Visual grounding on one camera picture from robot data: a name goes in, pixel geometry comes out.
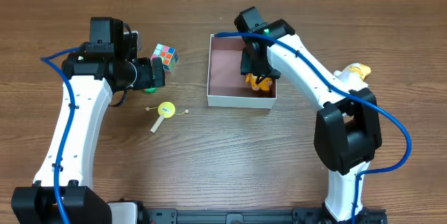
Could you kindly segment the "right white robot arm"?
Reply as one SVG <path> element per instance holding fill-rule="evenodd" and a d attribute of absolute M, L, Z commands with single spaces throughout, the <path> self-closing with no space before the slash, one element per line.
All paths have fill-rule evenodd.
<path fill-rule="evenodd" d="M 241 73 L 253 75 L 255 85 L 287 77 L 316 111 L 314 148 L 329 170 L 328 220 L 359 220 L 362 202 L 354 191 L 355 176 L 369 167 L 382 144 L 378 112 L 354 100 L 376 104 L 365 82 L 370 68 L 354 63 L 331 73 L 287 22 L 267 23 L 254 6 L 240 12 L 234 24 L 245 43 Z"/>

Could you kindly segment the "green plastic spinning top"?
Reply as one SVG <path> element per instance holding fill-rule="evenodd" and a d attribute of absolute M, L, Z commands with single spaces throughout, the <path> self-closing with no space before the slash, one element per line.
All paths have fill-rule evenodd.
<path fill-rule="evenodd" d="M 158 88 L 154 87 L 154 88 L 144 89 L 143 91 L 144 91 L 145 93 L 152 94 L 152 93 L 155 93 L 157 90 L 158 90 Z"/>

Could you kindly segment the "white duck plush toy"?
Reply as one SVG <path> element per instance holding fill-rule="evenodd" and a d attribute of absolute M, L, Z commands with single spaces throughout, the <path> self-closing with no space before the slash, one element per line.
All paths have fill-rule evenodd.
<path fill-rule="evenodd" d="M 372 72 L 369 66 L 361 63 L 348 65 L 344 70 L 336 70 L 334 76 L 341 80 L 349 90 L 359 91 L 367 88 L 368 83 L 365 82 L 366 77 Z"/>

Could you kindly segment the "orange dinosaur figure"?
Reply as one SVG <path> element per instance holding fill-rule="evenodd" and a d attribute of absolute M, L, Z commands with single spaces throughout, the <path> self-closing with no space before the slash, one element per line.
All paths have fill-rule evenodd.
<path fill-rule="evenodd" d="M 270 91 L 273 81 L 270 77 L 258 77 L 252 73 L 246 74 L 245 82 L 250 83 L 254 91 Z"/>

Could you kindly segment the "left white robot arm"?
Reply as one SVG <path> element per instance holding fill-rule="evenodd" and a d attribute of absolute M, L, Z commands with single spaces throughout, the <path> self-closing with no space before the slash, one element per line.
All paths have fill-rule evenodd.
<path fill-rule="evenodd" d="M 150 223 L 141 201 L 106 202 L 93 187 L 98 135 L 113 95 L 165 84 L 162 61 L 137 56 L 139 40 L 121 20 L 92 17 L 87 42 L 41 59 L 61 77 L 63 98 L 32 185 L 13 192 L 20 223 Z"/>

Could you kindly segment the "multicoloured puzzle cube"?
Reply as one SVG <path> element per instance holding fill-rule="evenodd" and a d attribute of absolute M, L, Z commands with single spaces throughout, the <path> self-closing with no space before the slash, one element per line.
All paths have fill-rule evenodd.
<path fill-rule="evenodd" d="M 160 58 L 166 73 L 172 73 L 178 62 L 177 50 L 167 45 L 158 44 L 151 55 L 151 59 Z"/>

